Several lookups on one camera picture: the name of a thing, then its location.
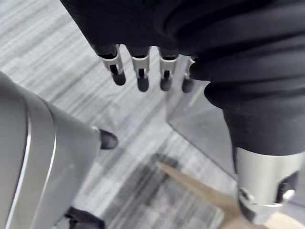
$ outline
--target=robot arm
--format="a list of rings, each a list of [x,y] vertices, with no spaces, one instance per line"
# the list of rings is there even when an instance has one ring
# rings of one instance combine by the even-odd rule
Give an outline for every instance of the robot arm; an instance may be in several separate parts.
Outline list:
[[[0,229],[51,228],[71,206],[100,149],[118,144],[115,135],[86,126],[1,72],[0,126]],[[73,208],[68,214],[75,224],[98,221]]]
[[[184,89],[189,76],[211,82],[205,96],[224,112],[249,221],[263,223],[293,196],[305,151],[304,1],[61,1],[104,62],[115,59],[116,83],[123,73],[117,44],[133,56],[141,91],[148,88],[141,50],[167,50],[163,60],[194,57]]]

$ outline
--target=gray carpet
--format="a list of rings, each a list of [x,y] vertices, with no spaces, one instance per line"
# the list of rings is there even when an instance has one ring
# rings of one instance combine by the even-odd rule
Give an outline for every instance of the gray carpet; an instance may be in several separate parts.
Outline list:
[[[156,168],[163,161],[226,193],[235,182],[166,122],[158,51],[150,89],[138,91],[130,56],[117,86],[59,1],[0,1],[0,71],[89,125],[114,132],[120,145],[101,151],[74,205],[109,229],[212,229],[222,213]]]

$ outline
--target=robotic fingertip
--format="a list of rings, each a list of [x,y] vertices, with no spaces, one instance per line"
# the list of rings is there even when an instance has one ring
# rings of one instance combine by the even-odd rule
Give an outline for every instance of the robotic fingertip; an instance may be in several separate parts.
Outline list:
[[[114,74],[112,77],[114,82],[119,86],[123,86],[126,83],[126,77],[124,72],[121,74]]]
[[[114,149],[118,146],[119,140],[114,134],[100,129],[100,135],[102,142],[101,149]]]
[[[194,87],[194,82],[193,82],[193,79],[183,79],[183,82],[182,82],[182,91],[184,93],[189,93],[192,91]]]

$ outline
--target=wooden stick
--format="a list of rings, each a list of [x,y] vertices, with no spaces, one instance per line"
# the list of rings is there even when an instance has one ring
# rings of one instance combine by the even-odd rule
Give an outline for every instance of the wooden stick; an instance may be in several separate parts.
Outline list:
[[[224,220],[220,229],[305,229],[300,222],[279,212],[274,213],[263,226],[252,225],[244,219],[231,196],[208,187],[166,164],[158,163],[158,167],[203,200],[221,208],[224,211]]]

